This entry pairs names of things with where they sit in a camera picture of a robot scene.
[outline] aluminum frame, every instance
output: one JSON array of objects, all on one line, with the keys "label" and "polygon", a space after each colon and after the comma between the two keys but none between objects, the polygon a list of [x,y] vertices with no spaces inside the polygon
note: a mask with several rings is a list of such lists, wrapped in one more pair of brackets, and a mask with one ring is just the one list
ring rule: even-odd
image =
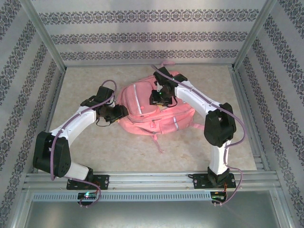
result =
[{"label": "aluminum frame", "polygon": [[[220,189],[204,189],[195,190],[192,179],[188,174],[206,173],[205,171],[189,171],[189,172],[95,172],[95,174],[110,175],[109,188],[103,190],[104,194],[149,194],[157,192],[158,194],[193,194],[218,191]],[[232,172],[235,175],[236,183],[239,183],[240,173]],[[23,228],[26,225],[30,212],[31,203],[34,201],[35,194],[66,194],[78,193],[86,191],[66,190],[67,179],[57,178],[51,181],[48,173],[29,173],[26,176],[21,197],[17,205],[16,213],[10,228]],[[281,189],[281,185],[275,171],[245,171],[243,174],[243,182],[239,191],[269,191],[272,202],[274,204],[276,216],[282,228],[294,228],[287,202]]]}]

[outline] black joint housing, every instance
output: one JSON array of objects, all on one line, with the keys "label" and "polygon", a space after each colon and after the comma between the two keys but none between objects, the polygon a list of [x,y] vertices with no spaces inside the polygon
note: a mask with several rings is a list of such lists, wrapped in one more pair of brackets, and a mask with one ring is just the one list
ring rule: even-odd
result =
[{"label": "black joint housing", "polygon": [[[228,103],[220,104],[221,108],[233,113],[232,107]],[[216,109],[209,111],[205,119],[204,135],[207,141],[217,147],[222,147],[223,144],[233,138],[233,133],[237,127],[232,116],[225,112]]]},{"label": "black joint housing", "polygon": [[[173,76],[169,73],[169,71],[164,66],[159,68],[158,70],[161,71],[164,75],[173,78]],[[169,80],[169,79],[165,78],[164,76],[162,76],[157,71],[155,71],[153,75],[155,76],[155,79],[158,82],[158,84],[160,84],[161,86],[165,85],[167,83],[167,81]]]},{"label": "black joint housing", "polygon": [[97,109],[97,116],[103,117],[106,122],[111,124],[127,115],[129,115],[127,108],[120,104],[115,107],[101,106]]},{"label": "black joint housing", "polygon": [[[54,140],[52,133],[40,132],[36,139],[33,166],[44,172],[51,173],[49,148]],[[54,150],[54,175],[64,177],[71,166],[71,156],[66,138],[57,138]]]},{"label": "black joint housing", "polygon": [[80,106],[93,107],[109,99],[113,93],[114,90],[104,86],[100,86],[96,96],[91,96],[89,99],[86,99],[80,104]]}]

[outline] white zipper trim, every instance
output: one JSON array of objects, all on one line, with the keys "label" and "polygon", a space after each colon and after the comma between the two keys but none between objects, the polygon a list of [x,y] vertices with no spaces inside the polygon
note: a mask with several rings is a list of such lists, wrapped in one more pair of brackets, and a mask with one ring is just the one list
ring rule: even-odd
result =
[{"label": "white zipper trim", "polygon": [[135,84],[133,84],[133,85],[134,85],[134,93],[135,93],[135,99],[136,99],[138,111],[139,111],[139,114],[142,114],[141,107],[139,106],[139,102],[138,102],[138,98],[137,98],[137,94],[136,94],[136,85]]},{"label": "white zipper trim", "polygon": [[173,120],[174,120],[174,124],[175,124],[175,126],[176,126],[176,129],[179,130],[179,125],[178,125],[177,122],[176,122],[175,116],[173,117]]}]

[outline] robotic arm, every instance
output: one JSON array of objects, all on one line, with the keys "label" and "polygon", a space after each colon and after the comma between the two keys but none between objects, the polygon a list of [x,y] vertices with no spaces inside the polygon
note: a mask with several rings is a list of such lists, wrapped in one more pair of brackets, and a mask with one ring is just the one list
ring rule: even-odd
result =
[{"label": "robotic arm", "polygon": [[[234,118],[221,112],[211,104],[215,104],[230,113],[233,113],[230,104],[220,104],[213,101],[205,94],[197,90],[187,78],[181,74],[170,75],[165,67],[158,69],[161,73],[172,78],[165,78],[157,71],[154,73],[156,78],[157,90],[153,90],[150,96],[151,105],[168,106],[172,104],[172,97],[177,97],[192,106],[201,116],[205,118],[204,135],[212,145],[211,162],[208,167],[208,179],[214,186],[221,185],[222,181],[228,176],[229,169],[224,164],[225,147],[231,143],[233,133],[236,132]],[[228,162],[228,152],[226,152],[226,162]]]},{"label": "robotic arm", "polygon": [[[58,128],[51,132],[40,132],[36,139],[33,166],[37,169],[50,173],[50,154],[55,136],[61,131],[57,138],[54,149],[53,171],[57,177],[67,177],[92,182],[94,179],[93,170],[84,165],[71,161],[70,146],[75,138],[90,124],[103,117],[110,124],[128,115],[127,109],[123,105],[114,104],[114,91],[104,86],[100,86],[96,96],[92,96],[81,103],[77,112],[71,116]],[[96,106],[107,99],[109,102],[99,107],[84,110]]]},{"label": "robotic arm", "polygon": [[[229,174],[229,169],[224,164],[225,147],[230,144],[233,133],[236,131],[236,125],[234,118],[213,107],[211,104],[215,104],[232,113],[231,105],[228,103],[220,104],[211,100],[202,92],[198,92],[185,76],[178,74],[173,77],[165,67],[157,69],[154,76],[156,78],[157,90],[152,90],[150,97],[151,105],[168,106],[172,104],[172,98],[177,97],[187,102],[205,118],[204,135],[212,145],[208,179],[214,186],[221,185]],[[65,123],[49,133],[39,133],[36,140],[33,166],[51,173],[51,147],[56,135],[61,131],[60,137],[55,140],[54,175],[93,182],[93,170],[72,162],[69,147],[88,125],[99,120],[100,117],[103,117],[106,122],[111,124],[128,115],[128,111],[123,105],[114,104],[114,98],[110,99],[108,103],[96,107],[96,105],[108,100],[111,96],[113,97],[113,93],[112,89],[100,86],[97,95],[82,102],[77,112]],[[90,107],[92,109],[84,112],[84,110]]]}]

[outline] backpack pocket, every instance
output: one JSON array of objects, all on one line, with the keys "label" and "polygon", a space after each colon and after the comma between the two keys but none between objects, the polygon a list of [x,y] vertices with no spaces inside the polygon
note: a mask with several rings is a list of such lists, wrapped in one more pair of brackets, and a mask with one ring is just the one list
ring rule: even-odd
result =
[{"label": "backpack pocket", "polygon": [[193,121],[191,115],[177,115],[160,121],[162,134],[185,129]]},{"label": "backpack pocket", "polygon": [[126,88],[123,103],[127,104],[131,115],[145,117],[157,111],[156,105],[150,105],[152,86],[149,82],[137,82]]}]

